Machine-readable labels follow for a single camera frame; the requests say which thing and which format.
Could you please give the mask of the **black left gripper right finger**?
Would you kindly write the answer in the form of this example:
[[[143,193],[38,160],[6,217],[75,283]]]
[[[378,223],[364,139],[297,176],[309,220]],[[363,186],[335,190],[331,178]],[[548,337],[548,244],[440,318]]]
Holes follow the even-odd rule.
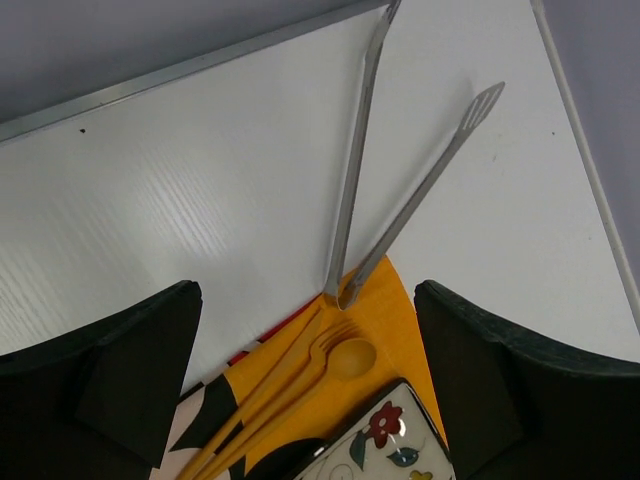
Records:
[[[551,339],[435,281],[414,305],[460,479],[635,479],[639,366]]]

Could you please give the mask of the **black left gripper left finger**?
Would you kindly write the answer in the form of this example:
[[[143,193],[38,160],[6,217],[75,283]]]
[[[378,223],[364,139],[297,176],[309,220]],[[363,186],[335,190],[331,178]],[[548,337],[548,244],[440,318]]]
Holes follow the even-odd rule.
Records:
[[[160,466],[198,330],[180,281],[1,358],[4,479],[146,479]]]

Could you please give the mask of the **stainless steel tongs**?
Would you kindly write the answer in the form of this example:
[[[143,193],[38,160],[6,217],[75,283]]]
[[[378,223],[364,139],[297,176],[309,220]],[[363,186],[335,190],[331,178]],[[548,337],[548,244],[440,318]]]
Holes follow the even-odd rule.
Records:
[[[364,55],[364,69],[355,126],[352,134],[342,197],[338,208],[335,235],[329,255],[329,268],[323,288],[323,296],[327,303],[340,311],[348,310],[356,302],[362,288],[377,265],[384,258],[389,248],[395,242],[446,167],[473,132],[493,110],[506,86],[504,81],[498,82],[484,89],[473,98],[467,106],[451,141],[441,156],[390,222],[379,240],[359,263],[349,280],[344,281],[345,259],[363,163],[376,76],[385,38],[400,5],[401,3],[399,1],[391,1],[388,3],[373,31]]]

